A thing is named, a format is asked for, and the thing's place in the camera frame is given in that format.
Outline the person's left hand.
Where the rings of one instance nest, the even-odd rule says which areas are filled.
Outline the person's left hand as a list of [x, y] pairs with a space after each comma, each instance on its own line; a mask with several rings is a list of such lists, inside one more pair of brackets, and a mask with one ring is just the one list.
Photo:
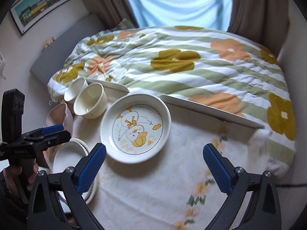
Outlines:
[[[27, 190], [31, 191], [37, 176], [37, 172], [39, 170], [39, 166], [37, 163], [34, 163], [33, 165], [33, 172], [32, 174], [28, 177], [28, 185], [27, 185]], [[8, 166], [3, 170], [3, 175], [4, 179], [7, 185], [7, 188], [9, 192], [17, 197], [20, 197], [20, 194], [17, 189], [17, 185], [15, 183], [15, 179], [21, 174], [22, 168], [17, 167], [17, 166]]]

